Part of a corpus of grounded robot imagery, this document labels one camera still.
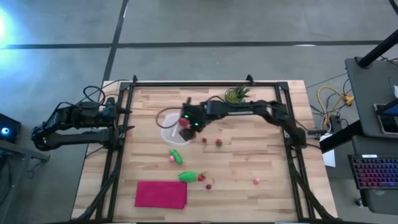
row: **pink cloth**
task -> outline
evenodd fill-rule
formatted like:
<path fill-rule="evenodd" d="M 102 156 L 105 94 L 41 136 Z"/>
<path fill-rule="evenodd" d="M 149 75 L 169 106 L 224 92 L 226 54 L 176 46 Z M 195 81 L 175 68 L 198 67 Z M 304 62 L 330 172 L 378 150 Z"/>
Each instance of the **pink cloth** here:
<path fill-rule="evenodd" d="M 187 204 L 187 183 L 180 181 L 139 181 L 136 207 L 177 208 Z"/>

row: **wooden table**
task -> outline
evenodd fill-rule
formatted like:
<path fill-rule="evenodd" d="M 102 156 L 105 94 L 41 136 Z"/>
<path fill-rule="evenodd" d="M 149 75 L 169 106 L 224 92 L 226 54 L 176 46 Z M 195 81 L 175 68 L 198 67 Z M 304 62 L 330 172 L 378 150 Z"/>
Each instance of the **wooden table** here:
<path fill-rule="evenodd" d="M 313 127 L 304 82 L 287 82 L 296 119 L 308 128 Z M 119 83 L 114 83 L 104 91 L 107 95 L 116 94 L 118 86 Z M 225 87 L 134 88 L 129 125 L 135 128 L 126 136 L 114 222 L 297 221 L 280 128 L 259 116 L 233 116 L 211 123 L 187 146 L 170 146 L 162 140 L 154 120 L 160 110 L 179 107 L 189 96 L 193 104 L 213 95 L 223 97 L 225 90 Z M 249 100 L 275 100 L 271 87 L 252 87 L 249 95 Z M 166 111 L 160 122 L 169 113 L 178 111 Z M 201 143 L 202 137 L 208 139 L 206 147 Z M 215 146 L 216 139 L 224 142 L 221 148 Z M 90 145 L 88 153 L 98 147 Z M 179 151 L 184 161 L 182 166 L 169 162 L 170 149 Z M 303 155 L 311 190 L 337 216 L 321 151 L 308 147 Z M 98 193 L 105 158 L 106 150 L 100 150 L 85 161 L 72 218 L 78 217 Z M 206 170 L 215 179 L 213 188 L 207 190 L 204 182 L 189 183 L 188 204 L 183 210 L 134 207 L 138 181 L 177 180 L 179 173 L 186 170 Z M 261 180 L 259 185 L 253 184 L 256 177 Z"/>

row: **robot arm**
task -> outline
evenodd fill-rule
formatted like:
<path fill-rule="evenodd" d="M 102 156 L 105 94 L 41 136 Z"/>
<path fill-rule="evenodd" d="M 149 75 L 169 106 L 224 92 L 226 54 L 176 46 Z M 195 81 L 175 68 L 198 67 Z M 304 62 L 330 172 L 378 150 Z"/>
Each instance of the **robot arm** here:
<path fill-rule="evenodd" d="M 249 103 L 229 104 L 224 101 L 208 100 L 199 105 L 191 105 L 191 99 L 183 104 L 181 118 L 189 121 L 189 128 L 182 129 L 179 133 L 188 141 L 200 133 L 212 121 L 223 119 L 226 116 L 258 115 L 268 123 L 281 127 L 291 138 L 291 144 L 297 148 L 307 145 L 305 131 L 297 128 L 295 121 L 290 118 L 286 106 L 276 101 L 259 100 Z"/>
<path fill-rule="evenodd" d="M 104 146 L 117 144 L 119 135 L 126 131 L 116 127 L 118 114 L 131 111 L 120 108 L 114 98 L 108 98 L 103 111 L 100 104 L 92 101 L 81 102 L 56 109 L 51 117 L 31 132 L 31 140 L 37 149 L 49 151 L 62 145 L 100 143 Z M 106 128 L 81 134 L 59 134 L 58 130 L 70 128 Z"/>

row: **green toy pepper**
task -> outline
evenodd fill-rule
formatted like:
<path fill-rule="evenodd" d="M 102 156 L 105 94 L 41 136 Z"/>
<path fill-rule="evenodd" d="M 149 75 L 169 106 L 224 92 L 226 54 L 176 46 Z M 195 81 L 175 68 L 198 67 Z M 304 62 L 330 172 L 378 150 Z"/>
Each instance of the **green toy pepper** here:
<path fill-rule="evenodd" d="M 182 164 L 182 158 L 180 154 L 177 152 L 177 150 L 175 149 L 170 150 L 170 154 L 174 157 L 174 160 L 178 165 Z"/>
<path fill-rule="evenodd" d="M 187 183 L 195 182 L 198 180 L 198 174 L 193 171 L 187 171 L 178 175 L 178 179 Z"/>

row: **rgb keyboard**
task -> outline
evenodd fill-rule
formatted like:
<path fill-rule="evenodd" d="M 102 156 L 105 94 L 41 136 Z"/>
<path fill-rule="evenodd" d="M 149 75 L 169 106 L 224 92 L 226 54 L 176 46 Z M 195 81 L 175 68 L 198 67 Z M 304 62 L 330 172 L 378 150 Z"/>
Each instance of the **rgb keyboard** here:
<path fill-rule="evenodd" d="M 349 155 L 356 188 L 398 189 L 397 155 Z"/>

